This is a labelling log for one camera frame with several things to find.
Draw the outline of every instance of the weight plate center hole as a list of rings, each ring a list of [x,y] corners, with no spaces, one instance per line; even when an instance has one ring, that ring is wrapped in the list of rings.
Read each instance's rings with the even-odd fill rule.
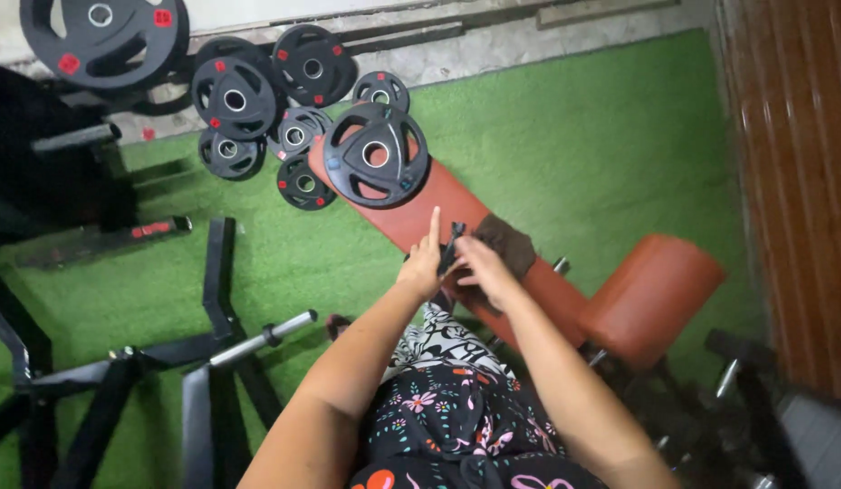
[[[112,7],[106,4],[94,4],[88,9],[88,20],[95,27],[107,27],[112,24]]]
[[[297,187],[300,192],[311,192],[314,190],[315,183],[312,177],[308,175],[301,175],[297,178]]]
[[[241,112],[245,109],[245,95],[236,90],[228,90],[224,94],[224,104],[234,112]]]
[[[221,144],[218,145],[218,154],[224,158],[236,158],[236,155],[239,152],[239,147],[237,147],[236,143],[234,143],[233,141],[221,141]]]
[[[324,65],[317,59],[312,58],[303,64],[303,72],[311,79],[320,78],[324,74]]]
[[[371,101],[379,104],[390,104],[390,95],[385,91],[376,91],[371,94]]]
[[[286,139],[287,143],[290,145],[299,146],[306,141],[306,133],[299,127],[292,127],[287,130],[287,134],[284,135],[284,139]]]
[[[383,143],[372,141],[363,148],[363,161],[372,168],[381,168],[390,161],[390,150]]]

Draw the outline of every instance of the artificial turf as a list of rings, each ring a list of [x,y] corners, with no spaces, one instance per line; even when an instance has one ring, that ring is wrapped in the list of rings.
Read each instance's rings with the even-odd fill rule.
[[[728,281],[670,352],[680,377],[707,382],[719,367],[702,351],[709,328],[753,335],[762,318],[715,79],[707,35],[694,30],[418,88],[411,113],[432,154],[530,234],[541,256],[567,255],[569,280],[586,294],[648,233],[690,239],[719,260]],[[359,315],[393,282],[401,254],[344,202],[317,212],[286,205],[273,156],[247,182],[219,180],[197,162],[196,142],[190,134],[122,151],[132,172],[176,160],[189,169],[140,194],[143,217],[188,215],[192,235],[56,272],[0,264],[52,337],[57,369],[206,331],[200,299],[211,217],[239,223],[232,302],[249,332],[308,308]],[[318,325],[262,355],[284,401],[326,348]],[[0,343],[0,401],[12,390],[9,366]],[[97,486],[178,486],[180,380],[181,372],[166,372],[135,390]],[[256,447],[264,431],[241,396]],[[61,450],[90,400],[59,403]],[[17,443],[11,436],[0,445],[0,487],[19,485]]]

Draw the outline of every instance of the hand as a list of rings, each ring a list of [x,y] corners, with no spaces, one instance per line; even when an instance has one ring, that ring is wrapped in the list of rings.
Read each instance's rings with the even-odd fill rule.
[[[412,246],[411,256],[402,265],[396,283],[404,283],[426,302],[438,292],[443,277],[437,275],[438,264],[441,262],[441,249],[438,247],[440,239],[441,209],[433,210],[433,218],[429,223],[429,234]]]
[[[457,265],[467,265],[472,273],[470,277],[458,280],[457,284],[480,285],[490,304],[500,311],[505,310],[508,299],[524,293],[499,254],[487,245],[471,236],[457,239],[456,245],[459,253]]]

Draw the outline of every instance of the floral pants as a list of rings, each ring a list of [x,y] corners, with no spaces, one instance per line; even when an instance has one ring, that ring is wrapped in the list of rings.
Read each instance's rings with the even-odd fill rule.
[[[408,369],[447,364],[499,373],[514,379],[503,364],[474,333],[431,302],[423,307],[423,326],[409,325],[393,351],[381,383]]]

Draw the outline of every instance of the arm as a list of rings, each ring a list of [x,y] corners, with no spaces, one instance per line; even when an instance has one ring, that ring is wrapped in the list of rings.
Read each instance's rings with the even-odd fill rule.
[[[568,344],[507,271],[495,251],[472,238],[457,240],[460,263],[491,304],[504,312],[523,352],[538,396],[569,450],[611,489],[676,488],[679,484],[650,439],[607,385]]]
[[[357,452],[360,421],[396,343],[436,277],[438,207],[430,234],[412,247],[396,283],[317,359],[248,467],[240,489],[342,487]]]

